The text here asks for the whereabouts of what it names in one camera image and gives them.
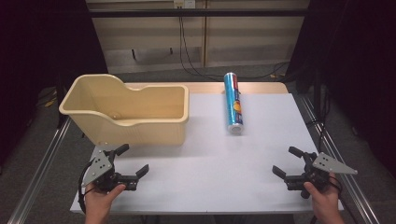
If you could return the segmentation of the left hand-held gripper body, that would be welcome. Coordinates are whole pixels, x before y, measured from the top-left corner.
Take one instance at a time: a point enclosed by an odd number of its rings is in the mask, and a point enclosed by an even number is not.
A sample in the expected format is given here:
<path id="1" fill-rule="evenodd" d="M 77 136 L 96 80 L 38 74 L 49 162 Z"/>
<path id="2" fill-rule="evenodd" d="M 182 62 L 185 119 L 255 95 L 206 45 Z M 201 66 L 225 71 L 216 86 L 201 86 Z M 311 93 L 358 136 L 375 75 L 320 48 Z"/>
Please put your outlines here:
<path id="1" fill-rule="evenodd" d="M 125 185 L 126 190 L 136 190 L 139 177 L 137 175 L 121 175 L 115 171 L 114 159 L 124 152 L 116 150 L 100 150 L 92 159 L 88 173 L 83 174 L 81 186 L 93 183 L 101 191 L 111 191 L 118 185 Z"/>

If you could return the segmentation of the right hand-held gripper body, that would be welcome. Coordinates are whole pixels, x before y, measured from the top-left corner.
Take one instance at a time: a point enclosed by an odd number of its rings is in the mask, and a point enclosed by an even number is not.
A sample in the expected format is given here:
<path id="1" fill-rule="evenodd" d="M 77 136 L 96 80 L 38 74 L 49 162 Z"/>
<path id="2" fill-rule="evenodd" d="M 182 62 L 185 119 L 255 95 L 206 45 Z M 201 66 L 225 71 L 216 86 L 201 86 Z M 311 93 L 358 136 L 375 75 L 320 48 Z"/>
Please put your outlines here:
<path id="1" fill-rule="evenodd" d="M 305 162 L 304 172 L 301 175 L 286 175 L 284 182 L 288 190 L 299 190 L 304 199 L 310 194 L 304 188 L 304 182 L 311 182 L 318 190 L 323 190 L 330 185 L 330 173 L 356 175 L 357 170 L 337 161 L 333 157 L 321 152 L 305 152 L 302 156 Z"/>

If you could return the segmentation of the beige plastic basket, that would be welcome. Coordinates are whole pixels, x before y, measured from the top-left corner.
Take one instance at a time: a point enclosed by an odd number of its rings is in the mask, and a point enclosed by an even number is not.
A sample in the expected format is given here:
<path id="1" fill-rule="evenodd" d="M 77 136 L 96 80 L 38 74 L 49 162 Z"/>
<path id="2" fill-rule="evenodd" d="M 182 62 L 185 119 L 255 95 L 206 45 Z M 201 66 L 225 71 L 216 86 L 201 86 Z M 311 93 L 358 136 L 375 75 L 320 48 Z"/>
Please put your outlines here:
<path id="1" fill-rule="evenodd" d="M 184 85 L 134 89 L 112 75 L 83 75 L 59 110 L 97 146 L 177 146 L 185 141 L 189 107 L 190 91 Z"/>

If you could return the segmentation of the blue cylindrical can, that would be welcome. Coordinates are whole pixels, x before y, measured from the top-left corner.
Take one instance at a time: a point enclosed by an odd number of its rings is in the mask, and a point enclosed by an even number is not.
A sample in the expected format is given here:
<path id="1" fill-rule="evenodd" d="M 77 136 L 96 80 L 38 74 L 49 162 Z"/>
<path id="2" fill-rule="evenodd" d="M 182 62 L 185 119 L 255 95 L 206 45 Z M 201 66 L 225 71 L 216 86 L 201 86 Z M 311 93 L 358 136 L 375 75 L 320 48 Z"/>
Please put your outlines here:
<path id="1" fill-rule="evenodd" d="M 228 113 L 228 130 L 232 134 L 240 134 L 243 131 L 244 123 L 237 75 L 232 72 L 227 73 L 223 77 L 223 81 Z"/>

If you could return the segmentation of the person's right hand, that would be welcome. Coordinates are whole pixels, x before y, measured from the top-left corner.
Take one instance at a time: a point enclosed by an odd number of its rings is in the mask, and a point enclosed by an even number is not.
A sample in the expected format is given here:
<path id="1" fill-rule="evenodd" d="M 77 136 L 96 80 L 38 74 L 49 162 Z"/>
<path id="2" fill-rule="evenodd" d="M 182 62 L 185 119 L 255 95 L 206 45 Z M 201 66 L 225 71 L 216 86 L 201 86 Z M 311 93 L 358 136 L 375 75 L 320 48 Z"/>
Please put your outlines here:
<path id="1" fill-rule="evenodd" d="M 304 188 L 312 197 L 314 212 L 318 210 L 338 210 L 337 188 L 330 186 L 325 191 L 319 191 L 311 182 L 304 182 Z"/>

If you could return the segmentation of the person's left hand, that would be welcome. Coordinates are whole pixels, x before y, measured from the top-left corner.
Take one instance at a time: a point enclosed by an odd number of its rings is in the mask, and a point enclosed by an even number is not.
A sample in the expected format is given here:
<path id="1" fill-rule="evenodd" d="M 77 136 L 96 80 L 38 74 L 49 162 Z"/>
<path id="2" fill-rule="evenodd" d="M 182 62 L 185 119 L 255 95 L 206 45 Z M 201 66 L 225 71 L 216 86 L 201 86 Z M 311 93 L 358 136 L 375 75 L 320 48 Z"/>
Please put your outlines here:
<path id="1" fill-rule="evenodd" d="M 111 191 L 101 191 L 93 183 L 85 190 L 86 215 L 88 217 L 106 217 L 113 201 L 125 190 L 123 184 L 117 185 Z"/>

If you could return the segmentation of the white table mat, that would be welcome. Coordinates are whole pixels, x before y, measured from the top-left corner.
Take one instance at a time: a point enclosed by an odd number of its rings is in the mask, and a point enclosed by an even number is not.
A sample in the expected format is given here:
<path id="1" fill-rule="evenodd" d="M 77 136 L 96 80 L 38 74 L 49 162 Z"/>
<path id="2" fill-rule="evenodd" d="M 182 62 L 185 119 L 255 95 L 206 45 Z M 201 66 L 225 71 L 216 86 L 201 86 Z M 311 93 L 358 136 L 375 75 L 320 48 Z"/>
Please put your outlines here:
<path id="1" fill-rule="evenodd" d="M 133 146 L 115 167 L 132 175 L 147 165 L 135 191 L 113 203 L 115 215 L 281 214 L 311 210 L 273 174 L 299 175 L 304 161 L 290 147 L 316 147 L 291 94 L 242 94 L 244 130 L 227 130 L 225 98 L 193 93 L 181 146 Z"/>

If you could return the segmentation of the black curtain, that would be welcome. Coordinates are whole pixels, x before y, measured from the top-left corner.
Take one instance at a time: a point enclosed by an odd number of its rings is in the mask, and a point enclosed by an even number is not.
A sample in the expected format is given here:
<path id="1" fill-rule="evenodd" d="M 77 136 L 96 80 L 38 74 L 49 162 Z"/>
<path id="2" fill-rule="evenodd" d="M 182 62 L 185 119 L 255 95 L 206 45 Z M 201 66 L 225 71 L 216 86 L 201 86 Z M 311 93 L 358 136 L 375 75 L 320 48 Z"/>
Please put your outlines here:
<path id="1" fill-rule="evenodd" d="M 396 0 L 309 0 L 287 70 L 316 79 L 396 178 Z"/>
<path id="2" fill-rule="evenodd" d="M 68 88 L 80 75 L 106 71 L 86 0 L 0 0 L 0 166 L 42 89 Z"/>

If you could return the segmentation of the black horizontal bar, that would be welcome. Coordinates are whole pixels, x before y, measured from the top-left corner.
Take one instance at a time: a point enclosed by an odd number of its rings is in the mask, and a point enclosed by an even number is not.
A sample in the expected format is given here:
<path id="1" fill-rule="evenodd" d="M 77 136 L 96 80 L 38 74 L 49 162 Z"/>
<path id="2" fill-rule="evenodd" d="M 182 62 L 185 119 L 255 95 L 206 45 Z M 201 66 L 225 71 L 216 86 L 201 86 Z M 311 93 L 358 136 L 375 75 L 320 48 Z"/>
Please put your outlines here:
<path id="1" fill-rule="evenodd" d="M 304 17 L 308 9 L 92 9 L 93 18 L 137 18 L 137 17 Z"/>

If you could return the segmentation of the aluminium floor rail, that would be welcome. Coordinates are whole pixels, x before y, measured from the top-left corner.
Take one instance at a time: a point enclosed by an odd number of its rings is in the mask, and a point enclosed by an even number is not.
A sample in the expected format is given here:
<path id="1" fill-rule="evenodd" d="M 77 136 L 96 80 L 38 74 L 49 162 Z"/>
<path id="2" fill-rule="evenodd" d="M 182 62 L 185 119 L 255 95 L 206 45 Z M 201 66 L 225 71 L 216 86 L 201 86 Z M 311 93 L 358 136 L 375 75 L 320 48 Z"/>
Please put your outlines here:
<path id="1" fill-rule="evenodd" d="M 325 129 L 325 126 L 320 122 L 316 122 L 317 116 L 314 113 L 313 103 L 307 96 L 301 98 L 301 102 L 304 105 L 309 118 L 314 121 L 313 126 L 318 133 L 318 148 L 326 152 L 328 155 L 335 158 L 337 161 L 344 162 L 344 158 L 339 152 L 337 146 L 332 140 L 330 134 Z M 380 224 L 373 207 L 370 205 L 367 197 L 364 195 L 360 186 L 358 185 L 353 175 L 341 175 L 346 191 L 350 195 L 353 203 L 356 205 L 364 224 Z"/>
<path id="2" fill-rule="evenodd" d="M 57 151 L 67 134 L 70 123 L 71 119 L 66 118 L 62 122 L 62 125 L 56 130 L 43 159 L 35 170 L 33 179 L 30 181 L 27 190 L 22 194 L 22 197 L 17 203 L 17 206 L 10 216 L 7 224 L 24 224 L 39 191 L 42 189 Z"/>

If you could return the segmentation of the white wall socket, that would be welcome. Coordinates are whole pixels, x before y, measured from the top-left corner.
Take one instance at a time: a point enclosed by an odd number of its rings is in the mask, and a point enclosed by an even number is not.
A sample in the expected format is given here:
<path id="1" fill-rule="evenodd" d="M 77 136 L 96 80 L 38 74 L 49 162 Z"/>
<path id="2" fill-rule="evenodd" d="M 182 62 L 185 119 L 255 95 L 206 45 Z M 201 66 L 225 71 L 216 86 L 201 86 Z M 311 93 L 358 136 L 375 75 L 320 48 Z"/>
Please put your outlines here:
<path id="1" fill-rule="evenodd" d="M 186 9 L 193 9 L 196 8 L 195 0 L 173 0 L 174 8 L 186 8 Z"/>

